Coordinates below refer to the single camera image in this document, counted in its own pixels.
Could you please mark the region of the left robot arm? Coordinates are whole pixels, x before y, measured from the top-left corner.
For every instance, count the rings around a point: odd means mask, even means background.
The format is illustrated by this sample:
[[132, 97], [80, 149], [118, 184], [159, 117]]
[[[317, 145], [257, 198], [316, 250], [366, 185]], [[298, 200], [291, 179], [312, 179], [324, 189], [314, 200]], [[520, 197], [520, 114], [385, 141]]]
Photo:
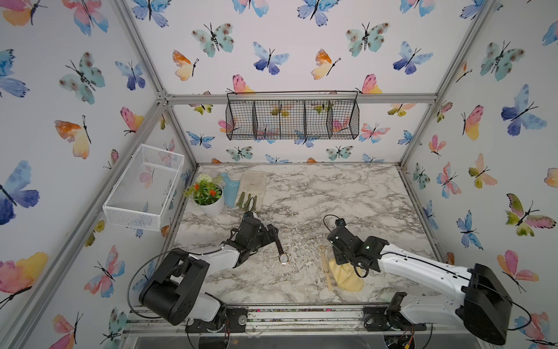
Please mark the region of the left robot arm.
[[187, 319], [205, 322], [211, 332], [227, 324], [227, 306], [203, 293], [207, 276], [234, 269], [269, 244], [279, 245], [279, 230], [264, 225], [253, 212], [246, 212], [238, 228], [219, 247], [209, 252], [168, 251], [139, 293], [140, 305], [172, 325]]

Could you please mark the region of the yellow cloth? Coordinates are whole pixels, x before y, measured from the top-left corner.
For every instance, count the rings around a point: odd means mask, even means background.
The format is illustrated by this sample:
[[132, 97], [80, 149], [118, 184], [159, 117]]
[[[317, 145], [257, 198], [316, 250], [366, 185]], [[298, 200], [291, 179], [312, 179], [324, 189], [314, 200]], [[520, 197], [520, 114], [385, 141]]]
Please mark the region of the yellow cloth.
[[328, 262], [328, 266], [337, 286], [347, 292], [360, 292], [364, 288], [364, 281], [357, 276], [350, 263], [338, 265], [335, 259]]

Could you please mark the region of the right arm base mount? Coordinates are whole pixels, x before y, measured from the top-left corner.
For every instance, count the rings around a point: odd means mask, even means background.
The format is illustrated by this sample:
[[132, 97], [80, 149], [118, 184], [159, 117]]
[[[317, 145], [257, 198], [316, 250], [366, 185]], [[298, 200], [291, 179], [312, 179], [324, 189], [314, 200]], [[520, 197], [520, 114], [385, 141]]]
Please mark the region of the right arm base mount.
[[426, 331], [427, 325], [408, 321], [402, 313], [402, 302], [406, 292], [396, 292], [389, 305], [373, 305], [363, 308], [363, 326], [368, 332]]

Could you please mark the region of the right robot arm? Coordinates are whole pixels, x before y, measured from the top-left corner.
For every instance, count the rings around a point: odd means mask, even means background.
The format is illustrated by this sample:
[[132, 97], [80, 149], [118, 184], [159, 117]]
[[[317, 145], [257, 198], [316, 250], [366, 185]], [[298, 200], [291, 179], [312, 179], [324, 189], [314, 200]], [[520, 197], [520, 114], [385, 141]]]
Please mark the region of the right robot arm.
[[437, 292], [435, 296], [394, 294], [383, 322], [398, 330], [419, 330], [427, 324], [462, 327], [495, 346], [507, 341], [513, 301], [487, 266], [452, 266], [405, 251], [383, 238], [361, 240], [343, 219], [328, 235], [338, 265], [350, 264], [360, 278], [371, 271], [407, 278]]

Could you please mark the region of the brown strap gold watch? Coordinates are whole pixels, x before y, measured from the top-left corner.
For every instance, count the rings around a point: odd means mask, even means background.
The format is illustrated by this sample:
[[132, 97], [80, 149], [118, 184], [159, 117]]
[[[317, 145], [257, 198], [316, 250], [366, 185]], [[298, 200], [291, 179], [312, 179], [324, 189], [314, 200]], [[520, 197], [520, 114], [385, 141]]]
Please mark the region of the brown strap gold watch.
[[286, 266], [289, 262], [289, 257], [288, 255], [285, 253], [283, 246], [280, 242], [279, 238], [276, 238], [276, 247], [278, 249], [278, 254], [279, 254], [279, 261], [283, 266]]

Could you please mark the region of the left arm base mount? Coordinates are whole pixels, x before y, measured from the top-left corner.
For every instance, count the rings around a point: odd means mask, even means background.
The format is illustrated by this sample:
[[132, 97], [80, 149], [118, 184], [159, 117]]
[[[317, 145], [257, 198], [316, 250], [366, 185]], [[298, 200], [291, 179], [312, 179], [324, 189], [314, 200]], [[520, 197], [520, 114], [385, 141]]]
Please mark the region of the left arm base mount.
[[239, 307], [221, 308], [212, 321], [187, 320], [186, 330], [194, 334], [244, 333], [248, 323], [248, 309]]

